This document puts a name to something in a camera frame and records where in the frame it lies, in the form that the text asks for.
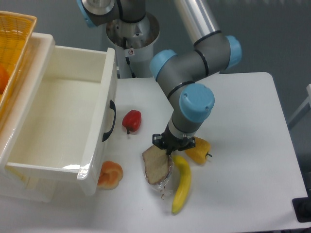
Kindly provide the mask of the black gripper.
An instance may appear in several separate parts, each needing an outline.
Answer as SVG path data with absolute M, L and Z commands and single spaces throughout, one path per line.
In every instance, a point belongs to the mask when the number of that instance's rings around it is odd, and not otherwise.
M 163 134 L 152 135 L 152 144 L 164 150 L 166 155 L 170 155 L 174 151 L 184 151 L 194 148 L 196 146 L 196 141 L 195 137 L 177 138 L 166 128 Z

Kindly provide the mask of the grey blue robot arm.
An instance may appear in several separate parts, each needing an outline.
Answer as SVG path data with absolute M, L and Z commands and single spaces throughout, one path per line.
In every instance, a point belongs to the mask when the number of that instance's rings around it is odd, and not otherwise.
M 198 81 L 235 66 L 242 58 L 239 41 L 222 34 L 205 0 L 176 0 L 174 4 L 193 44 L 193 50 L 184 55 L 173 50 L 154 54 L 159 23 L 146 11 L 145 1 L 77 1 L 89 27 L 106 26 L 120 77 L 152 75 L 173 107 L 165 131 L 152 139 L 167 154 L 195 147 L 194 135 L 214 106 L 212 91 Z

